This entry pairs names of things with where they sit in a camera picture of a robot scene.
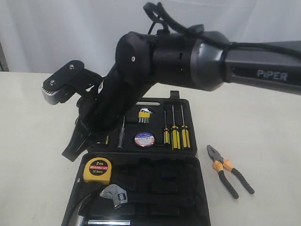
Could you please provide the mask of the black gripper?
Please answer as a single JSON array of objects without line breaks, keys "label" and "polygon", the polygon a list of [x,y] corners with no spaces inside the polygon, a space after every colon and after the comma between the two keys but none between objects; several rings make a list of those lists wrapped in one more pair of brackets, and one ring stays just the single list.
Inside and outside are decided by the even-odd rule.
[{"label": "black gripper", "polygon": [[62,156],[74,162],[89,142],[114,131],[126,112],[153,86],[153,79],[127,77],[112,68],[103,79],[103,89],[83,98],[78,120]]}]

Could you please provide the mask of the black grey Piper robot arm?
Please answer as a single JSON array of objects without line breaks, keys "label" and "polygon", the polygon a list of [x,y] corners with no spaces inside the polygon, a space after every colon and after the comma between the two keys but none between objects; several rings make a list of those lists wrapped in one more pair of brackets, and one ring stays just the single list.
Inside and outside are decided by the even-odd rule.
[{"label": "black grey Piper robot arm", "polygon": [[102,90],[80,98],[63,156],[74,161],[114,131],[121,117],[157,83],[204,91],[237,83],[300,94],[301,43],[234,43],[220,32],[129,32],[118,41],[115,64],[101,78]]}]

